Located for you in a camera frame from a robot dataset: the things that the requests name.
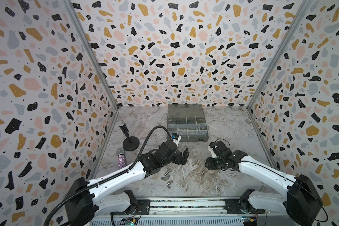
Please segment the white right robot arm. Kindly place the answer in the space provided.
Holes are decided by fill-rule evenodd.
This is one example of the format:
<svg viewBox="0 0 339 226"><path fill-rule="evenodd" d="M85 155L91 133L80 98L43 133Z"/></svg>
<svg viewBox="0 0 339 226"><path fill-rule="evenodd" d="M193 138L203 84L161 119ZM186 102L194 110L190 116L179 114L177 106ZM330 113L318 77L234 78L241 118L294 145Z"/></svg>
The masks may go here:
<svg viewBox="0 0 339 226"><path fill-rule="evenodd" d="M249 156L231 151L221 140L209 145L211 156L206 159L208 170L231 170L247 174L270 186L277 193L247 189L231 208L253 214L256 210L287 214L300 226L310 226L323 208L323 202L310 178L298 177L275 170Z"/></svg>

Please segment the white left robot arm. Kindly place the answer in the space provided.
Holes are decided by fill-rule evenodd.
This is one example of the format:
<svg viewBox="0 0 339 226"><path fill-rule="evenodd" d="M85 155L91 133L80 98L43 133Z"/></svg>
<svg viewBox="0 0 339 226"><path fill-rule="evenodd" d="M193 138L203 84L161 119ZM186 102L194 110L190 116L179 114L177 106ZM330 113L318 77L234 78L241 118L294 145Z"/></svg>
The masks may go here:
<svg viewBox="0 0 339 226"><path fill-rule="evenodd" d="M86 181L84 177L77 179L65 197L65 209L68 225L84 226L100 212L131 214L137 199L132 191L126 190L120 195L112 193L139 180L158 173L170 163L185 165L189 150L177 150L176 143L167 140L158 149L142 154L134 166L126 166L105 177Z"/></svg>

